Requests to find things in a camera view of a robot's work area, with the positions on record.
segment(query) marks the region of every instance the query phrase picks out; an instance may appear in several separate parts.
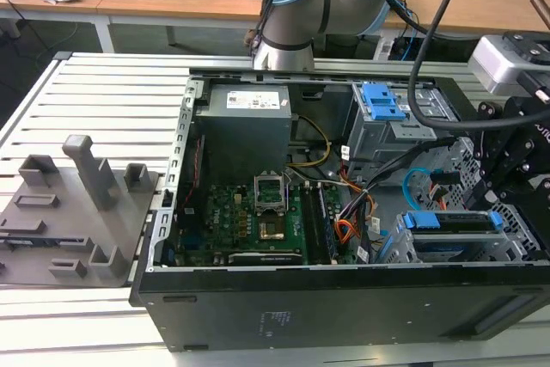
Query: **desk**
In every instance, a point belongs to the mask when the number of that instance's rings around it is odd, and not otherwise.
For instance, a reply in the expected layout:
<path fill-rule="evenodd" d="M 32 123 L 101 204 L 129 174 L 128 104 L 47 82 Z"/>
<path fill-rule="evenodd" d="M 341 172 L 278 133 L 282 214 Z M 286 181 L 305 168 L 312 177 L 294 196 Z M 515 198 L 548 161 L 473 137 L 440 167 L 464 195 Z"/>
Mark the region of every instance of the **desk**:
<path fill-rule="evenodd" d="M 406 75 L 411 69 L 410 63 L 402 62 L 317 59 L 315 63 L 320 70 L 373 75 Z M 107 156 L 113 168 L 145 162 L 149 169 L 165 172 L 188 68 L 213 66 L 246 69 L 251 64 L 248 58 L 96 53 L 53 60 L 0 131 L 0 211 L 21 184 L 17 169 L 28 154 L 51 155 L 58 166 L 70 165 L 59 151 L 70 133 L 88 133 L 95 142 L 94 154 Z M 481 92 L 465 64 L 426 63 L 421 73 L 452 76 L 474 105 L 490 96 Z M 151 209 L 161 200 L 156 195 Z M 146 310 L 130 307 L 129 294 L 129 288 L 0 285 L 0 365 L 403 367 L 435 362 L 436 367 L 541 367 L 550 363 L 550 307 L 485 342 L 171 354 Z"/>
<path fill-rule="evenodd" d="M 407 0 L 409 9 L 427 28 L 441 0 Z M 403 21 L 391 13 L 381 30 L 376 59 L 387 59 L 394 39 L 402 33 Z M 547 31 L 529 0 L 452 0 L 439 25 L 442 34 L 500 34 L 507 30 Z"/>
<path fill-rule="evenodd" d="M 81 0 L 50 5 L 41 0 L 13 0 L 28 19 L 86 21 L 95 24 L 104 52 L 114 52 L 111 23 L 165 27 L 252 28 L 260 0 Z M 423 26 L 429 26 L 441 0 L 407 0 Z M 17 18 L 0 0 L 0 18 Z M 405 27 L 390 14 L 380 33 L 376 57 L 387 58 L 393 39 Z M 546 30 L 529 0 L 453 0 L 440 31 L 446 34 L 495 34 L 504 30 Z M 168 30 L 168 43 L 174 32 Z"/>

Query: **floor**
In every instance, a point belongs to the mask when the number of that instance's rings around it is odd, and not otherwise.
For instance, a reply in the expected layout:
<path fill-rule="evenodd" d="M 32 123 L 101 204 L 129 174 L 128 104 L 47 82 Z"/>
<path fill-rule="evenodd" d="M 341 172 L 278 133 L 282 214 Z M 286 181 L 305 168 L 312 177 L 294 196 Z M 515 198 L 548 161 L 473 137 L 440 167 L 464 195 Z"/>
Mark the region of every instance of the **floor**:
<path fill-rule="evenodd" d="M 10 40 L 0 37 L 0 127 L 32 88 L 40 73 L 57 51 L 100 52 L 101 47 L 95 28 L 87 23 L 57 21 L 32 21 L 29 27 L 19 22 L 21 38 Z M 34 29 L 51 52 L 34 35 Z M 215 28 L 176 28 L 179 45 L 169 46 L 166 32 L 158 26 L 112 25 L 111 34 L 117 52 L 158 54 L 199 54 L 220 56 L 244 56 L 248 49 L 243 45 L 245 30 Z M 376 48 L 376 38 L 331 36 L 327 40 L 323 57 L 370 59 Z M 415 44 L 409 57 L 414 56 Z M 464 47 L 435 45 L 428 60 L 466 61 L 473 50 L 471 44 Z M 395 55 L 404 48 L 397 45 Z"/>

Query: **chip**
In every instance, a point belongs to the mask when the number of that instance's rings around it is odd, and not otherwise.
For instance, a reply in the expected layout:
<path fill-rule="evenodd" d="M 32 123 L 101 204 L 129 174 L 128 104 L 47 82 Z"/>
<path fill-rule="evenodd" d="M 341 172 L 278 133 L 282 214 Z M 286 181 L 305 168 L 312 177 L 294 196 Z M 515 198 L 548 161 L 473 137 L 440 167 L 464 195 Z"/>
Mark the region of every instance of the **chip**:
<path fill-rule="evenodd" d="M 261 240 L 283 240 L 284 239 L 284 217 L 275 214 L 262 215 L 258 217 Z"/>

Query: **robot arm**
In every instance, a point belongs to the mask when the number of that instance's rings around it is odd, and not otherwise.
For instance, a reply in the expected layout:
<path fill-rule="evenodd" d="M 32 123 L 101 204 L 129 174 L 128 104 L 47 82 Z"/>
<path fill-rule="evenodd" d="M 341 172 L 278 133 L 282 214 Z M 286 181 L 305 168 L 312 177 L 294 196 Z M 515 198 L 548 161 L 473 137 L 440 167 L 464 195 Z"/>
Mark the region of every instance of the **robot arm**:
<path fill-rule="evenodd" d="M 273 0 L 254 54 L 258 70 L 313 70 L 316 34 L 361 34 L 382 24 L 385 0 Z"/>

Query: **motherboard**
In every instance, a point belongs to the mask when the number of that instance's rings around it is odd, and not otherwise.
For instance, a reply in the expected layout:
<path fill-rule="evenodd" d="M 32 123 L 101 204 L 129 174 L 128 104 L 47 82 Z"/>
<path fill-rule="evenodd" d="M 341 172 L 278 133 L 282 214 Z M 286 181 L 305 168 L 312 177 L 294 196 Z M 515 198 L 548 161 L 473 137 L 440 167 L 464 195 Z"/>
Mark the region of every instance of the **motherboard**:
<path fill-rule="evenodd" d="M 341 208 L 335 186 L 276 182 L 212 185 L 203 206 L 184 208 L 176 246 L 178 266 L 314 265 L 349 260 L 337 251 L 333 223 Z M 262 209 L 281 203 L 284 209 Z"/>

